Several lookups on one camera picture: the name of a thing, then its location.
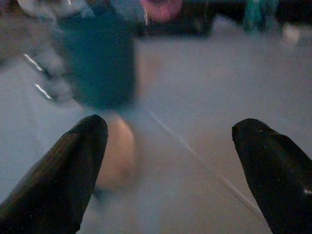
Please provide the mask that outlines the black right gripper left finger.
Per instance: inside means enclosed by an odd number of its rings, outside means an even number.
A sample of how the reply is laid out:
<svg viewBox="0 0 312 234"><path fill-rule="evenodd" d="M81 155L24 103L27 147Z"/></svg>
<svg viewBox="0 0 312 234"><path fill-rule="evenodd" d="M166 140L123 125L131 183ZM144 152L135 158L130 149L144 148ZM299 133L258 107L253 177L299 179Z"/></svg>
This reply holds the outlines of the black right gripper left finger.
<svg viewBox="0 0 312 234"><path fill-rule="evenodd" d="M108 126L81 119L0 204L0 234L77 234L104 158Z"/></svg>

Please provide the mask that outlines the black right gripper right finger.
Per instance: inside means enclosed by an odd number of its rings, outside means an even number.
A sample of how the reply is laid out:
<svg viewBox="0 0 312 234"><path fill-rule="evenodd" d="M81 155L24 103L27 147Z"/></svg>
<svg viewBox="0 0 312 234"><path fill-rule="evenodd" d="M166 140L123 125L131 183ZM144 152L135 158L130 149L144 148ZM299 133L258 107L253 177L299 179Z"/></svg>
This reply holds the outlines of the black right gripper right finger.
<svg viewBox="0 0 312 234"><path fill-rule="evenodd" d="M312 159L288 136L247 118L232 140L249 189L273 234L312 234Z"/></svg>

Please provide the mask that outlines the beige wooden utensil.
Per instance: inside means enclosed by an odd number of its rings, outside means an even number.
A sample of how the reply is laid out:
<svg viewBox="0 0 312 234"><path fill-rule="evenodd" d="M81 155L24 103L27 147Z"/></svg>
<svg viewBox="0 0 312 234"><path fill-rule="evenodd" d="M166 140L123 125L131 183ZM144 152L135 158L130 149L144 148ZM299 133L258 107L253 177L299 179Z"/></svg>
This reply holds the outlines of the beige wooden utensil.
<svg viewBox="0 0 312 234"><path fill-rule="evenodd" d="M137 169L137 153L134 134L121 116L110 116L107 125L108 140L96 188L111 191L133 179Z"/></svg>

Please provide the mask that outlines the dark teal cup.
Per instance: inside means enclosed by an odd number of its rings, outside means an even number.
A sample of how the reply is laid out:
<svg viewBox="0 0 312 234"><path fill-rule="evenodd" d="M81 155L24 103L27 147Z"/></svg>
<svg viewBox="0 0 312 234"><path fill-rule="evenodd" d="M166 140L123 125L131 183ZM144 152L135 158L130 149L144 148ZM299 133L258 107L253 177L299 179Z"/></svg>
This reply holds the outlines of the dark teal cup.
<svg viewBox="0 0 312 234"><path fill-rule="evenodd" d="M132 25L112 12L93 18L63 19L55 38L69 70L73 99L114 109L133 100L136 88Z"/></svg>

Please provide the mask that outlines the teal cloth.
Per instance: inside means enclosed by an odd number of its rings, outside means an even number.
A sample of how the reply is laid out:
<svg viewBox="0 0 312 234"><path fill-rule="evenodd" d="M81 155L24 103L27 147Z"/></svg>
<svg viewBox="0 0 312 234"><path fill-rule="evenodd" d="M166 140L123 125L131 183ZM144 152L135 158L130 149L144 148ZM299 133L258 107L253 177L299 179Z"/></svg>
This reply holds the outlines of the teal cloth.
<svg viewBox="0 0 312 234"><path fill-rule="evenodd" d="M245 32L263 32L278 28L275 18L279 0L247 0L243 17Z"/></svg>

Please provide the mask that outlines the white plate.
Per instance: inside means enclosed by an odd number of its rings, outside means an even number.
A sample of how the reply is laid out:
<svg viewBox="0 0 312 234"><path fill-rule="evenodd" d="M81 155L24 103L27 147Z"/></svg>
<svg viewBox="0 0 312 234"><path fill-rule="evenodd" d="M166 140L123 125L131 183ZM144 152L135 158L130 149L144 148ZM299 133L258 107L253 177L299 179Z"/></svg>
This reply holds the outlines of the white plate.
<svg viewBox="0 0 312 234"><path fill-rule="evenodd" d="M17 0L22 11L32 17L67 17L79 13L85 0Z"/></svg>

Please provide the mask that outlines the pink bowl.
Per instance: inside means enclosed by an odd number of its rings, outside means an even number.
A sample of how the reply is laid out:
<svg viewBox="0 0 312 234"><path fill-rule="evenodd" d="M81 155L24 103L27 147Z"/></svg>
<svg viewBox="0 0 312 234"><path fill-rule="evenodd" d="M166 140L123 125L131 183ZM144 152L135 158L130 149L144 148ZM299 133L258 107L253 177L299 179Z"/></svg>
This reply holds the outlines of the pink bowl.
<svg viewBox="0 0 312 234"><path fill-rule="evenodd" d="M181 11L183 0L139 0L147 16L156 22L168 22Z"/></svg>

